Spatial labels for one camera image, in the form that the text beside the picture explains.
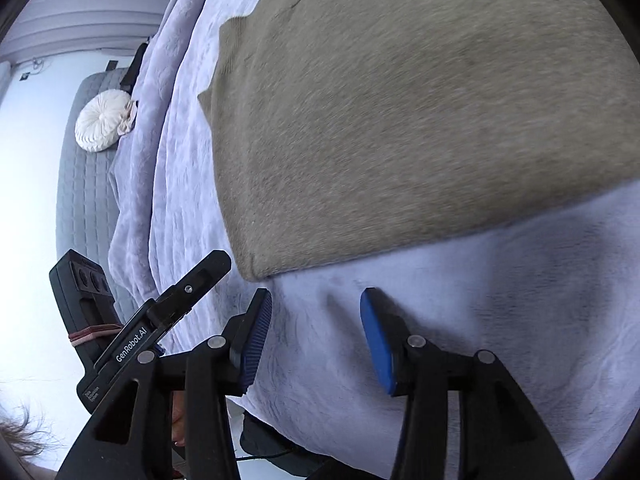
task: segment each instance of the human hand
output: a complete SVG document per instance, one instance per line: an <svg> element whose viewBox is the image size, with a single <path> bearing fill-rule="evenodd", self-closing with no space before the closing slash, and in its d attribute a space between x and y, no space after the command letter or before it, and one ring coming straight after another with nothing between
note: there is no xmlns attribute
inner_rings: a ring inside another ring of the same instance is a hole
<svg viewBox="0 0 640 480"><path fill-rule="evenodd" d="M184 392L174 392L171 410L171 440L176 446L184 446Z"/></svg>

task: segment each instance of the white round cushion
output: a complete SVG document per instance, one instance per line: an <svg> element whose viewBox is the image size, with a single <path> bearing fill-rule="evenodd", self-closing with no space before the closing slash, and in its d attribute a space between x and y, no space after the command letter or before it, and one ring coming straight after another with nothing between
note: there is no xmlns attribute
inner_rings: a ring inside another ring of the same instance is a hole
<svg viewBox="0 0 640 480"><path fill-rule="evenodd" d="M101 152L115 144L130 101L131 96L122 90L107 90L91 99L76 121L78 145L88 152Z"/></svg>

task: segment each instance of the gray quilted mat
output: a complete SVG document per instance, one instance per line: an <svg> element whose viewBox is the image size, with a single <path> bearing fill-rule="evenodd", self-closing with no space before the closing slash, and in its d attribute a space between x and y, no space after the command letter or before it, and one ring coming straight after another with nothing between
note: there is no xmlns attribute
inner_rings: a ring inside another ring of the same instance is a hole
<svg viewBox="0 0 640 480"><path fill-rule="evenodd" d="M118 206L108 181L116 146L89 153L76 143L74 129L82 108L99 93L120 87L126 69L89 76L74 99L66 124L58 174L56 250L60 258L69 249L102 266L116 298L116 310L124 322L138 309L130 294L113 281L107 256L118 219Z"/></svg>

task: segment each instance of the metal bolt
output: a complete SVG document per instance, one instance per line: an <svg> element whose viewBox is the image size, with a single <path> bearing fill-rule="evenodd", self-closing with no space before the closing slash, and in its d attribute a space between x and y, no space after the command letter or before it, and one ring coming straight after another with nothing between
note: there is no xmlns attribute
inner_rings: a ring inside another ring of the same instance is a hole
<svg viewBox="0 0 640 480"><path fill-rule="evenodd" d="M412 348L422 348L427 344L427 340L421 335L411 335L406 340Z"/></svg>
<svg viewBox="0 0 640 480"><path fill-rule="evenodd" d="M488 350L481 350L478 352L478 360L485 365L492 365L495 362L495 355Z"/></svg>
<svg viewBox="0 0 640 480"><path fill-rule="evenodd" d="M153 353L151 350L145 350L144 352L140 352L140 354L138 355L138 362L141 365L148 365L155 358L155 353Z"/></svg>
<svg viewBox="0 0 640 480"><path fill-rule="evenodd" d="M224 345L226 345L226 339L221 335L215 335L207 341L207 344L209 345L209 348L222 348Z"/></svg>

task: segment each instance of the lavender blanket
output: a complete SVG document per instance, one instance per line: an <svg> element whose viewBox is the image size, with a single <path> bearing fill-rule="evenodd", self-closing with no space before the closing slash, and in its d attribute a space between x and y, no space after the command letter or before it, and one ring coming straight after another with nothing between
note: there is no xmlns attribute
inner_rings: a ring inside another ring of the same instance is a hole
<svg viewBox="0 0 640 480"><path fill-rule="evenodd" d="M121 213L110 251L113 276L140 303L209 251L230 252L197 95L220 25L257 1L174 0L145 57L138 124L113 167ZM307 449L388 477L404 401L379 387L358 318L360 293L378 286L444 349L495 351L576 479L589 480L640 406L639 275L640 183L509 228L281 274L264 283L273 322L239 402ZM220 333L255 287L234 269L163 343L184 351Z"/></svg>

